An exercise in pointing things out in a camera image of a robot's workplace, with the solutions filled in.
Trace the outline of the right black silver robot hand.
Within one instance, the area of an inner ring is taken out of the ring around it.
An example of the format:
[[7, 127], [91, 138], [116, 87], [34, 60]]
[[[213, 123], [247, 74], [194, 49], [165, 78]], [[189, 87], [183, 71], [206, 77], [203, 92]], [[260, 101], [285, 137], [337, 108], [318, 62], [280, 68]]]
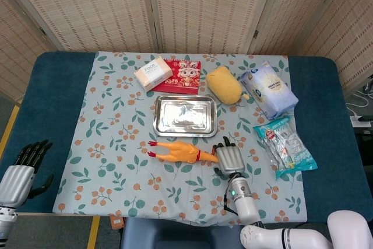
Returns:
[[245, 171], [240, 149], [231, 143], [228, 137], [224, 136], [223, 142], [214, 145], [213, 152], [219, 160], [219, 166], [214, 168], [218, 176], [232, 178], [235, 174], [242, 174]]

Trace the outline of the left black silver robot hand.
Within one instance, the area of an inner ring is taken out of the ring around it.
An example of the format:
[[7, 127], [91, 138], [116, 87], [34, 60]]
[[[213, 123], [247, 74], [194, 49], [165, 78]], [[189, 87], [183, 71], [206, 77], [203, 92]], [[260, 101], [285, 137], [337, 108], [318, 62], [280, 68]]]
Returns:
[[52, 143], [45, 139], [31, 143], [19, 152], [15, 163], [10, 165], [1, 180], [1, 207], [16, 209], [27, 199], [32, 199], [46, 192], [54, 180], [54, 175], [47, 177], [46, 182], [33, 188], [33, 181], [42, 164], [43, 158]]

